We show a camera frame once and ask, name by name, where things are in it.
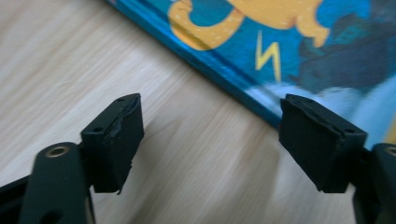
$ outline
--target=light wood surface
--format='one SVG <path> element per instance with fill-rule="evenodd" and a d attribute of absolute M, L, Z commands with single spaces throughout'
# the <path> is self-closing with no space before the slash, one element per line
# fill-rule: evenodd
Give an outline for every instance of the light wood surface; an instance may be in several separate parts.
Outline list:
<path fill-rule="evenodd" d="M 0 0 L 0 85 L 1 186 L 140 92 L 146 135 L 98 223 L 354 223 L 352 188 L 317 192 L 276 130 L 105 1 Z"/>

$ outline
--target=cartoon illustration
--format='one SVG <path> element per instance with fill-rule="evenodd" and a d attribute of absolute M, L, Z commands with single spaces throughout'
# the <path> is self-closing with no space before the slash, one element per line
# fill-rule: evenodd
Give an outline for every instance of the cartoon illustration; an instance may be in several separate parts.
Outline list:
<path fill-rule="evenodd" d="M 315 48 L 324 45 L 330 29 L 321 26 L 316 13 L 322 0 L 228 0 L 233 10 L 220 23 L 198 26 L 191 21 L 191 0 L 179 0 L 168 11 L 171 30 L 193 49 L 215 49 L 237 31 L 245 17 L 262 25 L 287 30 L 296 27 L 301 35 L 312 37 Z"/>

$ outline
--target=book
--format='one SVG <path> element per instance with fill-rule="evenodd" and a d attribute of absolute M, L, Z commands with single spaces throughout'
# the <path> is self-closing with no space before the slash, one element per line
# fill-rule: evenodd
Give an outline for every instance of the book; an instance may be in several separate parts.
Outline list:
<path fill-rule="evenodd" d="M 395 0 L 109 0 L 277 127 L 286 93 L 396 143 Z"/>

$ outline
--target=wood grain surface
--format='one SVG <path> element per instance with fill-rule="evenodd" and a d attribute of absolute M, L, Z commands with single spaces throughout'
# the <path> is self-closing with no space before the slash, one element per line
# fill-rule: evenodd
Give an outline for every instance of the wood grain surface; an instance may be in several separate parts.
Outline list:
<path fill-rule="evenodd" d="M 0 0 L 0 85 L 1 186 L 140 92 L 146 135 L 98 223 L 355 222 L 353 188 L 317 192 L 276 130 L 105 1 Z"/>

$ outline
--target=screw hole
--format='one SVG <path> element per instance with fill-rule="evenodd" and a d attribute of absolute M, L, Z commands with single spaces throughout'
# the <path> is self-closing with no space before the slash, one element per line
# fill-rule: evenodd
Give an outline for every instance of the screw hole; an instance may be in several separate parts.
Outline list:
<path fill-rule="evenodd" d="M 54 224 L 58 223 L 62 219 L 62 212 L 60 211 L 49 211 L 46 215 L 41 218 L 41 224 Z"/>
<path fill-rule="evenodd" d="M 344 129 L 344 131 L 346 131 L 347 133 L 354 133 L 355 132 L 355 130 L 353 130 L 353 129 Z"/>
<path fill-rule="evenodd" d="M 60 157 L 63 154 L 66 154 L 68 150 L 69 150 L 68 147 L 55 147 L 49 150 L 46 153 L 46 156 L 49 158 Z"/>
<path fill-rule="evenodd" d="M 99 133 L 99 132 L 101 132 L 103 130 L 103 128 L 94 128 L 93 129 L 93 131 L 95 132 L 95 133 Z"/>

